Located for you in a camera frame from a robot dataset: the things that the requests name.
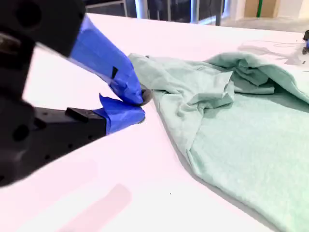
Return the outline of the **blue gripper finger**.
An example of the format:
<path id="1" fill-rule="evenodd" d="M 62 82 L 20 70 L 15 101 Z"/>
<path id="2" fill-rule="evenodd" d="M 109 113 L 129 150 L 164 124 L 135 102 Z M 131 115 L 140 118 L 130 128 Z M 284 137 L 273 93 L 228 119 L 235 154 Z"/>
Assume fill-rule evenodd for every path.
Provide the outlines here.
<path id="1" fill-rule="evenodd" d="M 33 50 L 42 44 L 105 81 L 124 102 L 151 98 L 128 57 L 85 13 L 81 0 L 3 0 L 0 3 L 0 87 L 23 94 Z"/>
<path id="2" fill-rule="evenodd" d="M 36 108 L 33 130 L 33 169 L 97 139 L 139 124 L 145 112 L 139 106 L 109 97 L 99 97 L 95 110 Z"/>

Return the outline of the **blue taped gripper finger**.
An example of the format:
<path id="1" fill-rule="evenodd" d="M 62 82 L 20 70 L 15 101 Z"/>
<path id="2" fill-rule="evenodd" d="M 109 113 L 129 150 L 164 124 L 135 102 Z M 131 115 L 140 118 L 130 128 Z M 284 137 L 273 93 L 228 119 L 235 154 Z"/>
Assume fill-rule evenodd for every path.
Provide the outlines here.
<path id="1" fill-rule="evenodd" d="M 309 52 L 309 30 L 305 31 L 303 40 L 305 41 L 305 46 L 303 47 L 302 53 L 307 54 Z"/>

